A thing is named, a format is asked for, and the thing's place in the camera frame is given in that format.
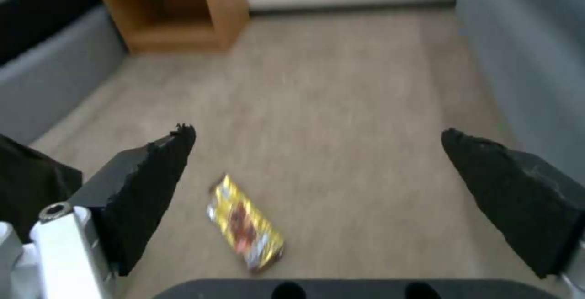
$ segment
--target baseboard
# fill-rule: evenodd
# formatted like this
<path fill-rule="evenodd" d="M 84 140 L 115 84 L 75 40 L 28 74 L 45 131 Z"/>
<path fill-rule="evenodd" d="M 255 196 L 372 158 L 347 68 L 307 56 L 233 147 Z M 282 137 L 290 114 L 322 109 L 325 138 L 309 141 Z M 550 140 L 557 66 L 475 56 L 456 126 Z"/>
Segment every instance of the baseboard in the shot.
<path fill-rule="evenodd" d="M 335 5 L 326 7 L 291 7 L 288 9 L 251 9 L 250 16 L 288 16 L 296 14 L 356 13 L 368 11 L 444 9 L 455 7 L 455 0 L 429 0 L 411 2 L 364 3 L 357 5 Z"/>

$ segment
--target hole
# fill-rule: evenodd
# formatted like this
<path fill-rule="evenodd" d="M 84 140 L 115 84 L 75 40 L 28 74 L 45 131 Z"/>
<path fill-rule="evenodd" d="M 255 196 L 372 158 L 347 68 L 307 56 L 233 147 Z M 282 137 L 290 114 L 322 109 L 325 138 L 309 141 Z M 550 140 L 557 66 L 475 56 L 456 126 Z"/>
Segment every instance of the hole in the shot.
<path fill-rule="evenodd" d="M 63 207 L 62 204 L 55 205 L 54 207 L 50 207 L 50 208 L 47 209 L 47 214 L 48 215 L 54 215 L 56 213 L 59 213 L 59 212 L 63 211 L 64 208 L 65 207 Z"/>
<path fill-rule="evenodd" d="M 441 299 L 435 289 L 423 282 L 408 284 L 405 295 L 406 299 Z"/>
<path fill-rule="evenodd" d="M 272 292 L 272 299 L 305 299 L 305 290 L 293 282 L 285 282 L 277 286 Z"/>

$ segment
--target black foam pad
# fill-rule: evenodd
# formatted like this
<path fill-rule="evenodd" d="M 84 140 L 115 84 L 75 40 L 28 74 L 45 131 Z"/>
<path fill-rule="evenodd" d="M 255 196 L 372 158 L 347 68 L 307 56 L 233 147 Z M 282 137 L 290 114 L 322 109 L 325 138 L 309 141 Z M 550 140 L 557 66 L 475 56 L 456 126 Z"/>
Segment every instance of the black foam pad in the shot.
<path fill-rule="evenodd" d="M 536 155 L 443 132 L 441 142 L 477 206 L 540 278 L 559 274 L 583 234 L 585 188 Z"/>
<path fill-rule="evenodd" d="M 90 208 L 109 262 L 126 276 L 169 207 L 195 143 L 192 126 L 118 153 L 69 201 Z"/>

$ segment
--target beige carpet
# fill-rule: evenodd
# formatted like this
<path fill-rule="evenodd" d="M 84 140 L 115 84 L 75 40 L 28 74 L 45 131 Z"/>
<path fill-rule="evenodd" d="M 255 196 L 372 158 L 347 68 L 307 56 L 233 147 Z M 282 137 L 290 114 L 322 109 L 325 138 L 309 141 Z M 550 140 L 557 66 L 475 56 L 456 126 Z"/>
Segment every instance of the beige carpet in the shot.
<path fill-rule="evenodd" d="M 226 171 L 287 241 L 260 278 L 549 288 L 441 148 L 450 126 L 510 143 L 458 31 L 452 10 L 257 18 L 228 55 L 128 58 L 34 147 L 88 178 L 177 123 L 197 129 L 170 209 L 126 280 L 129 299 L 194 278 L 249 278 L 205 214 Z"/>

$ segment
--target candy bar wrapper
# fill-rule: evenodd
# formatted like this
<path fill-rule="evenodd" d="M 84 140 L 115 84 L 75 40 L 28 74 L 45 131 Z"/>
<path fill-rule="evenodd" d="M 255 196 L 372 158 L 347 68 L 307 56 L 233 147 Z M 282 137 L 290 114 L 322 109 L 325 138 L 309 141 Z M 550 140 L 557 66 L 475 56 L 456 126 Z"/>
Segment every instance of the candy bar wrapper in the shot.
<path fill-rule="evenodd" d="M 259 271 L 282 256 L 282 236 L 227 174 L 211 188 L 211 197 L 209 218 L 234 251 L 244 257 L 249 270 Z"/>

